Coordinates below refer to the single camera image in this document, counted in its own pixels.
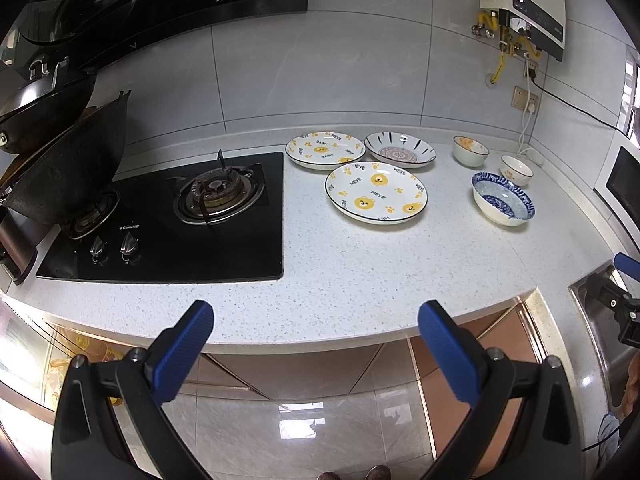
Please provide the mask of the blue floral porcelain bowl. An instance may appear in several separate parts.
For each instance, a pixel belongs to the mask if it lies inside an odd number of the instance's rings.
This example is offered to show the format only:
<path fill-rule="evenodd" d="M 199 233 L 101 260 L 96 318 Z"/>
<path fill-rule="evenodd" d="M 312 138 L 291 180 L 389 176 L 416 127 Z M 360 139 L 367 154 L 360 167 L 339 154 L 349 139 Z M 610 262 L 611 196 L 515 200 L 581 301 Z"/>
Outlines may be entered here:
<path fill-rule="evenodd" d="M 476 206 L 499 226 L 516 228 L 535 217 L 532 199 L 507 178 L 481 171 L 473 174 L 471 184 Z"/>

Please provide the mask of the white bowl brown rim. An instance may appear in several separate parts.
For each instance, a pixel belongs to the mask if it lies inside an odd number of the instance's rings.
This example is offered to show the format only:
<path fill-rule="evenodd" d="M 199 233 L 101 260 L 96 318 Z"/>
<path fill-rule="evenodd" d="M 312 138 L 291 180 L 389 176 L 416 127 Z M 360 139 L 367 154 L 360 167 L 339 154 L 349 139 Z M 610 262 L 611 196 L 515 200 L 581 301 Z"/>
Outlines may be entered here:
<path fill-rule="evenodd" d="M 533 170 L 525 162 L 511 155 L 501 156 L 500 172 L 520 188 L 527 186 L 534 176 Z"/>

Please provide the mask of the orange flower green bowl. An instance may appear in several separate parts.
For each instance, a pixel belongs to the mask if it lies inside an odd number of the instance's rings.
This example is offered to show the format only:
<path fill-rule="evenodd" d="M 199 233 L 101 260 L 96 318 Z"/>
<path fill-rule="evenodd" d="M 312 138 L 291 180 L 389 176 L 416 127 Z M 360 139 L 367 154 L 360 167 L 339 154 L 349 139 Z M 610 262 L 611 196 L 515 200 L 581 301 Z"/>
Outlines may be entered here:
<path fill-rule="evenodd" d="M 484 144 L 468 136 L 455 136 L 452 152 L 457 162 L 470 168 L 483 166 L 490 153 Z"/>

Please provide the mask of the large bear pattern plate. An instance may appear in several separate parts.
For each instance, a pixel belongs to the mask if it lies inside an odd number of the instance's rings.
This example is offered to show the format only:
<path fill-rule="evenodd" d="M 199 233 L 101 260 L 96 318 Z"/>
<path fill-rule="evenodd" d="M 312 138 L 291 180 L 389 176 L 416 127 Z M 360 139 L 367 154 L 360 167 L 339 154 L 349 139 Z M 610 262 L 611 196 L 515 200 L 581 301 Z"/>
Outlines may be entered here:
<path fill-rule="evenodd" d="M 385 162 L 350 162 L 324 181 L 331 204 L 345 216 L 375 226 L 396 226 L 426 211 L 428 192 L 410 171 Z"/>

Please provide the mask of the mandala pattern white plate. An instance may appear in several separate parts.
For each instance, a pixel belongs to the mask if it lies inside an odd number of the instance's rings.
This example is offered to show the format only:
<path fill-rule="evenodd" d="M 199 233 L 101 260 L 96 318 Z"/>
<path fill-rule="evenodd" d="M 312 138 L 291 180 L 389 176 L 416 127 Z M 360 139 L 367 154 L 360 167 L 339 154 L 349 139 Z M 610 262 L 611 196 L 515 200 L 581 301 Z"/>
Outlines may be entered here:
<path fill-rule="evenodd" d="M 426 167 L 437 157 L 430 144 L 400 132 L 371 133 L 364 139 L 364 145 L 374 159 L 402 169 Z"/>

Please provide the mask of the small bear pattern plate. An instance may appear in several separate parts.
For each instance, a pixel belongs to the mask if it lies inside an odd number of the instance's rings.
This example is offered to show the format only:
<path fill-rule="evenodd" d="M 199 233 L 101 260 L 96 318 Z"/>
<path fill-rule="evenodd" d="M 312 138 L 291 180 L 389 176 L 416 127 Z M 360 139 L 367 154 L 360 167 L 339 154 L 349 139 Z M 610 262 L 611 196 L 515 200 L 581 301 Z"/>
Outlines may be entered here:
<path fill-rule="evenodd" d="M 285 154 L 294 164 L 309 170 L 331 171 L 366 154 L 364 143 L 348 133 L 314 131 L 289 140 Z"/>

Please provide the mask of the stainless steel sink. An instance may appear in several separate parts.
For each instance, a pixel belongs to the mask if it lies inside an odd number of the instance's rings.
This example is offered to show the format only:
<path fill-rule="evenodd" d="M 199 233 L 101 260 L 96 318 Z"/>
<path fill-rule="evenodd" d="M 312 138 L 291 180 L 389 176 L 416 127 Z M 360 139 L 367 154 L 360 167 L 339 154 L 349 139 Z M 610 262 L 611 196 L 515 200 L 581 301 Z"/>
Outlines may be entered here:
<path fill-rule="evenodd" d="M 606 276 L 626 292 L 628 290 L 612 261 L 602 264 L 596 270 L 570 285 L 570 294 L 586 323 L 592 346 L 597 355 L 608 397 L 608 407 L 616 414 L 620 414 L 628 380 L 628 366 L 639 347 L 629 347 L 618 341 L 617 336 L 620 328 L 614 320 L 613 312 L 587 294 L 586 281 L 590 275 Z"/>

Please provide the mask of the white microwave oven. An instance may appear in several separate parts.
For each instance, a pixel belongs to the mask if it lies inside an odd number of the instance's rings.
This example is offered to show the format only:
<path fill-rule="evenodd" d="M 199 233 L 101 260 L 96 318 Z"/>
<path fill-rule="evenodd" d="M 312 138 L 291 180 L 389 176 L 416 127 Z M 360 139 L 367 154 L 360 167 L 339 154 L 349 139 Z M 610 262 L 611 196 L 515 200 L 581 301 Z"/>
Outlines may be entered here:
<path fill-rule="evenodd" d="M 639 246 L 639 149 L 619 134 L 614 136 L 594 185 L 636 246 Z"/>

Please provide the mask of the black wok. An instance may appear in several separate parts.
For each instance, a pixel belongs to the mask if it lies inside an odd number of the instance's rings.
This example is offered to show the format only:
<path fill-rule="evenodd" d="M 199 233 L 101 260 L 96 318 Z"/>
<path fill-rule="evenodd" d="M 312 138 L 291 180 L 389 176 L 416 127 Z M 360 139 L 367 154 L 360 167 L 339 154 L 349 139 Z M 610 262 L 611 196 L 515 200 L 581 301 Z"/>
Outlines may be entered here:
<path fill-rule="evenodd" d="M 22 284 L 37 258 L 11 210 L 72 240 L 95 231 L 115 211 L 113 178 L 124 156 L 130 93 L 90 110 L 30 156 L 18 156 L 1 177 L 1 265 Z"/>

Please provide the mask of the black glass gas stove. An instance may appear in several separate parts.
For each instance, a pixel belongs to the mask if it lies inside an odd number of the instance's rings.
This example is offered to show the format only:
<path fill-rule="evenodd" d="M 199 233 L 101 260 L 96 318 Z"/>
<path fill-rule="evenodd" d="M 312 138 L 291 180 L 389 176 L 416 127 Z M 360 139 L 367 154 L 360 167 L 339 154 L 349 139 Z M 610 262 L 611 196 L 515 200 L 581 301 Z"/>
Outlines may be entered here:
<path fill-rule="evenodd" d="M 280 153 L 220 155 L 119 180 L 112 214 L 78 240 L 58 234 L 37 274 L 110 284 L 276 280 L 283 169 Z"/>

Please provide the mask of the beige wall socket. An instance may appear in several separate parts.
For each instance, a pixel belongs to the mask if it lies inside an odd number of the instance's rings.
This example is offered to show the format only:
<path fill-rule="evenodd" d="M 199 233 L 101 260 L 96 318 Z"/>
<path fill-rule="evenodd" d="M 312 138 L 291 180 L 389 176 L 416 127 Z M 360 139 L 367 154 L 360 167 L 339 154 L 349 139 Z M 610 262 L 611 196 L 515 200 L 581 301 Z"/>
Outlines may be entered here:
<path fill-rule="evenodd" d="M 512 93 L 511 106 L 525 113 L 535 113 L 538 108 L 539 96 L 535 93 L 515 86 Z"/>

